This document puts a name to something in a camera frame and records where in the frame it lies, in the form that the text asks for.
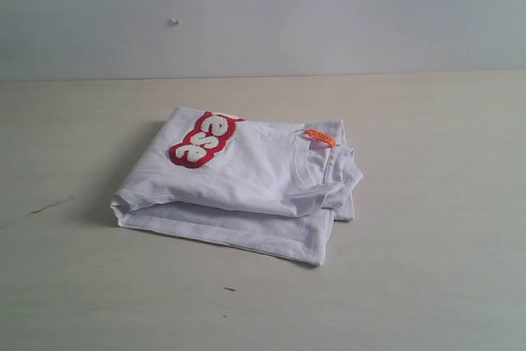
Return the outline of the white t-shirt red lettering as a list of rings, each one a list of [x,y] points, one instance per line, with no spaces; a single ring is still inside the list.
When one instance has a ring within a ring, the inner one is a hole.
[[[331,148],[305,129],[332,136]],[[362,179],[344,122],[175,109],[110,206],[118,225],[320,266]]]

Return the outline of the orange garment tag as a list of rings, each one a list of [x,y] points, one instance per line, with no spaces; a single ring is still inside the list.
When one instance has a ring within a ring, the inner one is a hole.
[[[330,135],[316,129],[305,129],[304,134],[313,141],[319,141],[327,146],[334,148],[337,146],[337,141]]]

